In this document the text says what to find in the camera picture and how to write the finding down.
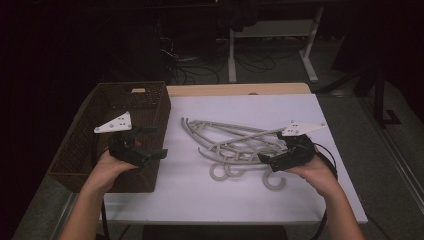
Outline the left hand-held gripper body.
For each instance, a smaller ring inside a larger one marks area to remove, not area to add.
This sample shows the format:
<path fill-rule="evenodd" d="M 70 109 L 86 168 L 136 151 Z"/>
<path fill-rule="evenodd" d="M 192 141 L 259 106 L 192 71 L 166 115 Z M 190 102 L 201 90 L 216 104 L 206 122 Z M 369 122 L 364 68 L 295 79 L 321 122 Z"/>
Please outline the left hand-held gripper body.
<path fill-rule="evenodd" d="M 125 112 L 122 115 L 94 128 L 95 134 L 111 133 L 107 146 L 112 157 L 130 163 L 132 165 L 143 167 L 149 160 L 145 160 L 143 150 L 136 144 L 137 137 L 132 127 L 131 114 Z"/>

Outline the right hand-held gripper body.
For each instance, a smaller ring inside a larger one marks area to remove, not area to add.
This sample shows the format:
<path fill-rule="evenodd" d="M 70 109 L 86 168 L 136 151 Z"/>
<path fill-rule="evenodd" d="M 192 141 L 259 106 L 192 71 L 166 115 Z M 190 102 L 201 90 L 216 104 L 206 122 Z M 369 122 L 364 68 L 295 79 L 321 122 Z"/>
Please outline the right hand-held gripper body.
<path fill-rule="evenodd" d="M 306 123 L 292 121 L 284 130 L 277 133 L 279 140 L 285 142 L 287 151 L 271 158 L 271 169 L 284 171 L 301 166 L 315 155 L 315 147 L 308 133 L 325 128 L 324 123 Z"/>

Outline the brown wicker basket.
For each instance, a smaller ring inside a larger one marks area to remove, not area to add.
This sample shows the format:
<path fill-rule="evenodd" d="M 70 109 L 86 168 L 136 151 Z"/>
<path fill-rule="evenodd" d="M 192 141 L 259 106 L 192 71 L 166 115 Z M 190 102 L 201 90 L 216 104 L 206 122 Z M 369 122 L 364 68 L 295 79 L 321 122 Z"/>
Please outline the brown wicker basket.
<path fill-rule="evenodd" d="M 62 141 L 48 175 L 78 193 L 90 175 L 94 159 L 108 145 L 109 133 L 94 129 L 128 112 L 138 127 L 155 127 L 154 133 L 137 136 L 140 148 L 163 148 L 171 102 L 163 82 L 101 83 L 87 96 Z"/>

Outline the person's right hand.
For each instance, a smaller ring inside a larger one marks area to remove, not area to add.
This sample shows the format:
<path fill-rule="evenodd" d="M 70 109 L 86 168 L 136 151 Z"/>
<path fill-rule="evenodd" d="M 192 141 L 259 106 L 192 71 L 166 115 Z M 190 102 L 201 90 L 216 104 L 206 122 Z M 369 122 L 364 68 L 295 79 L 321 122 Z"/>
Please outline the person's right hand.
<path fill-rule="evenodd" d="M 296 174 L 304 179 L 324 198 L 333 196 L 340 190 L 336 177 L 327 166 L 320 152 L 316 152 L 308 163 L 290 168 L 287 172 Z"/>

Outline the person's left hand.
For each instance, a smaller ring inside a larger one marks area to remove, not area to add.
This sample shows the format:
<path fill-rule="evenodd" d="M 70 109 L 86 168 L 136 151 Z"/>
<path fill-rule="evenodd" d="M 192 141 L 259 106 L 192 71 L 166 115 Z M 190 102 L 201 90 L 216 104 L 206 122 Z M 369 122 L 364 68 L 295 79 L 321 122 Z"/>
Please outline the person's left hand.
<path fill-rule="evenodd" d="M 91 191 L 106 193 L 112 188 L 119 175 L 132 169 L 136 169 L 136 166 L 118 160 L 112 157 L 109 151 L 105 151 L 96 163 L 85 185 Z"/>

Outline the white foam board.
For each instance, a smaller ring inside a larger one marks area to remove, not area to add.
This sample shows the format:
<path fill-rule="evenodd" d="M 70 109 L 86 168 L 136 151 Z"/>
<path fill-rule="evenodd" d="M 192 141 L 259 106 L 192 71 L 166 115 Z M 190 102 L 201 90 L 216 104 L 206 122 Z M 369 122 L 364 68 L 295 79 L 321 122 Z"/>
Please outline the white foam board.
<path fill-rule="evenodd" d="M 322 218 L 325 203 L 302 178 L 287 173 L 286 184 L 271 191 L 263 173 L 249 171 L 222 182 L 209 175 L 210 161 L 183 129 L 182 119 L 206 120 L 273 130 L 291 122 L 318 123 L 310 138 L 336 160 L 339 182 L 360 223 L 363 207 L 333 140 L 329 125 L 313 94 L 174 97 L 165 135 L 168 151 L 160 163 L 151 193 L 112 194 L 105 197 L 111 221 L 145 224 L 295 224 Z"/>

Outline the wooden table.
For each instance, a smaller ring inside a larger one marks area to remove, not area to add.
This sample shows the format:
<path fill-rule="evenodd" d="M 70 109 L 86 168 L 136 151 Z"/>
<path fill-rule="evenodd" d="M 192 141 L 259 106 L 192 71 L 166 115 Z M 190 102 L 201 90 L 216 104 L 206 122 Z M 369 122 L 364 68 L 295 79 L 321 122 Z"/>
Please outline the wooden table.
<path fill-rule="evenodd" d="M 172 97 L 311 94 L 305 83 L 255 83 L 168 86 Z"/>

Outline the black metal stand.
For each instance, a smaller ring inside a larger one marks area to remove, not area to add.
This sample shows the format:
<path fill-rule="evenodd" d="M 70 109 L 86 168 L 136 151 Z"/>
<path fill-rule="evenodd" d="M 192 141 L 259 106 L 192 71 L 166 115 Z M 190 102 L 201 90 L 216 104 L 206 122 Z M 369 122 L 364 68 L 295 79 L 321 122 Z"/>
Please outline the black metal stand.
<path fill-rule="evenodd" d="M 354 94 L 365 97 L 371 89 L 374 89 L 373 116 L 381 128 L 387 125 L 398 125 L 401 123 L 393 110 L 384 109 L 385 78 L 382 67 L 379 63 L 366 64 L 351 73 L 346 74 L 337 81 L 314 90 L 315 94 L 330 93 L 350 80 L 357 78 L 358 83 L 354 87 Z"/>

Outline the dark cloth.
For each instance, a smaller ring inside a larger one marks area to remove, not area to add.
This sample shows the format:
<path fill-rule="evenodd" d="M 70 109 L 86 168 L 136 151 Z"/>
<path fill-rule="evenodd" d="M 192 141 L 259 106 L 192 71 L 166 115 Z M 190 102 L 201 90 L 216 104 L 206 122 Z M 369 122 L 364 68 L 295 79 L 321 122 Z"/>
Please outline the dark cloth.
<path fill-rule="evenodd" d="M 258 0 L 218 0 L 218 26 L 242 32 L 258 21 Z"/>

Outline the white metal desk frame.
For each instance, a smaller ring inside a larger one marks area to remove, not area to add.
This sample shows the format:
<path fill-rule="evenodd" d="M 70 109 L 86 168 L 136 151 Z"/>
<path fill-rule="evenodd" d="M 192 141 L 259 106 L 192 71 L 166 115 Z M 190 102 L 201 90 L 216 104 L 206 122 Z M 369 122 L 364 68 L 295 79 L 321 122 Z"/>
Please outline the white metal desk frame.
<path fill-rule="evenodd" d="M 237 38 L 261 37 L 306 37 L 306 43 L 304 44 L 304 47 L 298 51 L 298 53 L 304 69 L 308 75 L 309 81 L 312 83 L 317 82 L 318 77 L 309 59 L 309 55 L 317 35 L 323 11 L 323 7 L 318 7 L 315 11 L 315 16 L 312 19 L 258 21 L 256 25 L 247 27 L 240 33 L 230 30 L 228 56 L 229 82 L 237 82 L 236 64 L 234 57 L 235 40 Z"/>

